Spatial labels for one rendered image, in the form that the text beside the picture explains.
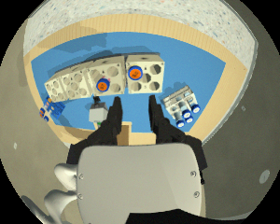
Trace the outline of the sample tube with blue cap and orange dot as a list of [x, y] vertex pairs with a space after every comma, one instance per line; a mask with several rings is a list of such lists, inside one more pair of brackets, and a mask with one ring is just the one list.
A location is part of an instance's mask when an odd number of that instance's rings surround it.
[[105, 92], [108, 90], [110, 86], [110, 78], [109, 77], [102, 77], [98, 80], [96, 84], [96, 88], [98, 91]]

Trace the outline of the blue tube rack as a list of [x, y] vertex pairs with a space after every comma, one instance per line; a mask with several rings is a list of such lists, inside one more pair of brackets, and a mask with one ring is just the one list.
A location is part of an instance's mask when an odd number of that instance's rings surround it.
[[[45, 102], [48, 102], [49, 103], [49, 107], [48, 107], [48, 111], [51, 110], [52, 111], [52, 116], [56, 119], [59, 118], [59, 116], [62, 114], [61, 112], [63, 112], [64, 108], [65, 108], [65, 105], [62, 103], [62, 102], [56, 102], [56, 103], [53, 103], [53, 102], [49, 102], [47, 99], [50, 98], [49, 95], [47, 96], [47, 98], [45, 99]], [[44, 103], [45, 103], [44, 102]], [[51, 107], [54, 108], [54, 110], [51, 109]], [[59, 112], [59, 113], [58, 113]], [[55, 117], [54, 114], [57, 116]]]

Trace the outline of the blue bench mat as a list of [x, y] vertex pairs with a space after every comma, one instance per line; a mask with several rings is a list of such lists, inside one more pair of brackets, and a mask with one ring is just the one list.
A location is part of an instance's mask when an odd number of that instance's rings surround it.
[[[163, 114], [175, 125], [175, 119], [165, 108], [163, 98], [189, 86], [194, 92], [201, 110], [191, 115], [194, 120], [178, 128], [189, 132], [210, 101], [222, 76], [226, 63], [215, 55], [189, 43], [163, 36], [137, 32], [112, 32], [86, 35], [64, 42], [45, 51], [31, 61], [35, 84], [44, 104], [49, 95], [45, 84], [54, 72], [69, 65], [90, 59], [134, 52], [158, 52], [164, 60], [162, 92], [131, 93], [125, 88], [124, 94], [99, 96], [107, 109], [113, 104], [115, 96], [120, 97], [123, 108], [123, 120], [132, 123], [132, 133], [153, 133], [148, 115], [148, 98], [155, 95], [157, 104], [161, 104]], [[55, 125], [96, 130], [89, 121], [93, 94], [89, 98], [67, 99], [61, 101], [65, 108], [58, 119], [50, 116]], [[177, 128], [177, 126], [176, 126]]]

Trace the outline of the beige tube rack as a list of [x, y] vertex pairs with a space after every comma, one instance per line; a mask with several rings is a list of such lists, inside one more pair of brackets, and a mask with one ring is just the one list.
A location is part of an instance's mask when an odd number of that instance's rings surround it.
[[[171, 116], [175, 119], [175, 116], [174, 116], [174, 113], [177, 111], [177, 112], [180, 112], [180, 114], [182, 115], [182, 112], [181, 112], [181, 110], [180, 110], [180, 108], [179, 108], [179, 106], [178, 106], [178, 104], [180, 103], [180, 102], [185, 102], [186, 103], [186, 105], [187, 105], [187, 107], [189, 108], [189, 111], [191, 110], [190, 109], [190, 107], [189, 107], [189, 104], [188, 104], [188, 102], [187, 102], [187, 99], [190, 97], [190, 96], [192, 96], [193, 97], [193, 99], [196, 101], [196, 98], [195, 98], [195, 95], [194, 95], [194, 93], [193, 93], [193, 91], [190, 89], [190, 87], [188, 88], [189, 86], [187, 85], [187, 86], [185, 86], [185, 87], [183, 87], [182, 89], [180, 89], [180, 90], [178, 90], [178, 91], [176, 91], [176, 92], [174, 92], [174, 93], [172, 93], [172, 94], [170, 94], [169, 96], [167, 96], [167, 97], [165, 97], [165, 98], [163, 98], [162, 100], [163, 100], [163, 102], [164, 102], [164, 105], [165, 105], [165, 108], [167, 109], [167, 111], [171, 114]], [[188, 96], [186, 96], [186, 97], [184, 97], [184, 93], [186, 93], [186, 92], [188, 92], [189, 91], [189, 95]], [[177, 98], [177, 97], [179, 97], [179, 96], [182, 96], [182, 99], [180, 99], [179, 101], [176, 101], [176, 99], [175, 98]], [[170, 103], [169, 103], [170, 102]], [[196, 103], [197, 103], [197, 101], [196, 101]], [[167, 107], [166, 107], [167, 106]], [[174, 110], [174, 111], [171, 111], [172, 110], [172, 108], [173, 107], [175, 107], [176, 106], [176, 110]]]

